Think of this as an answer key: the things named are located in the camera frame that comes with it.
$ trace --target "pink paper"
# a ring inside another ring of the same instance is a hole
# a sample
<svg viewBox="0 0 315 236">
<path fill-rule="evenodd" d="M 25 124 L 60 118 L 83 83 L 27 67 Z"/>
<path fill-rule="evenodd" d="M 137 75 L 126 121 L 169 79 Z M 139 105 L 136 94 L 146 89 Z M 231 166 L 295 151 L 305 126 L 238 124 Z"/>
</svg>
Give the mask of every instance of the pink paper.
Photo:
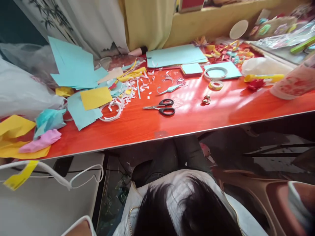
<svg viewBox="0 0 315 236">
<path fill-rule="evenodd" d="M 19 149 L 19 153 L 37 152 L 41 149 L 48 147 L 55 143 L 61 137 L 61 133 L 58 130 L 48 130 L 42 134 L 38 140 L 31 141 Z"/>
</svg>

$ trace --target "white shirt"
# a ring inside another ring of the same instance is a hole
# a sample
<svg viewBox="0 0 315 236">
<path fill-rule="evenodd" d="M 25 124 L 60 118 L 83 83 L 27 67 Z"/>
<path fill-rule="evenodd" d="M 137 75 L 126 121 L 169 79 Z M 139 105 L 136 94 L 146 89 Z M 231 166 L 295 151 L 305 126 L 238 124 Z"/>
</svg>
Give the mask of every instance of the white shirt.
<svg viewBox="0 0 315 236">
<path fill-rule="evenodd" d="M 235 222 L 238 223 L 243 235 L 267 236 L 264 229 L 249 213 L 249 211 L 236 199 L 223 193 L 209 174 L 198 170 L 187 169 L 172 172 L 150 183 L 152 186 L 171 184 L 170 188 L 168 189 L 166 204 L 169 214 L 172 218 L 174 228 L 178 235 L 183 235 L 181 233 L 180 222 L 182 213 L 184 211 L 183 204 L 178 205 L 178 202 L 186 198 L 193 190 L 193 186 L 189 178 L 192 176 L 202 180 L 213 190 L 213 192 L 222 201 L 226 209 L 230 212 Z M 141 205 L 141 201 L 148 190 L 148 186 L 149 184 L 140 188 L 136 188 L 134 183 L 131 184 L 121 222 L 117 226 L 113 236 L 131 236 L 128 222 L 129 212 L 133 207 L 138 207 Z M 130 222 L 133 230 L 137 221 L 137 212 L 138 208 L 135 208 L 130 214 Z"/>
</svg>

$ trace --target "black pants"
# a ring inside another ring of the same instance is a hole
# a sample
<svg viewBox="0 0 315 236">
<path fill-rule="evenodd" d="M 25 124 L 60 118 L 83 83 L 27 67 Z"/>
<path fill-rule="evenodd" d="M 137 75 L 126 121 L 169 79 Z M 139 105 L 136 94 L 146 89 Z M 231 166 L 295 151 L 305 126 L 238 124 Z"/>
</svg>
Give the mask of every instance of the black pants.
<svg viewBox="0 0 315 236">
<path fill-rule="evenodd" d="M 145 184 L 179 169 L 200 170 L 212 176 L 199 141 L 194 135 L 165 140 L 151 163 Z"/>
</svg>

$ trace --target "black scissor handle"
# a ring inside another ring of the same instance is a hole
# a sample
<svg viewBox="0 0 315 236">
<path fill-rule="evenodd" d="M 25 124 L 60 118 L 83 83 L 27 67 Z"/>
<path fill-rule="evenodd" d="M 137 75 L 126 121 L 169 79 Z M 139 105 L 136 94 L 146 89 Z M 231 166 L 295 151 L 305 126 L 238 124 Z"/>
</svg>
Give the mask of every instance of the black scissor handle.
<svg viewBox="0 0 315 236">
<path fill-rule="evenodd" d="M 174 108 L 160 108 L 159 113 L 161 113 L 162 115 L 165 115 L 165 116 L 171 116 L 171 115 L 175 114 L 175 109 Z"/>
<path fill-rule="evenodd" d="M 172 99 L 166 98 L 160 101 L 159 105 L 160 106 L 171 106 L 174 104 L 174 101 Z"/>
</svg>

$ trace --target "yellow glue stick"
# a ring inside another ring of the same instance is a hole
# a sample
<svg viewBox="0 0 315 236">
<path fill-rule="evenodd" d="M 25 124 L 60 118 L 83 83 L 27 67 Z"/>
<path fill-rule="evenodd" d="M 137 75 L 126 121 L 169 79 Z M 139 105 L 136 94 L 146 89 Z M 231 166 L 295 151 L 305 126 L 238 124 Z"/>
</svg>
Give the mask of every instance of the yellow glue stick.
<svg viewBox="0 0 315 236">
<path fill-rule="evenodd" d="M 244 78 L 244 82 L 251 82 L 254 79 L 266 79 L 268 82 L 278 82 L 284 78 L 283 74 L 270 74 L 270 75 L 247 75 Z"/>
</svg>

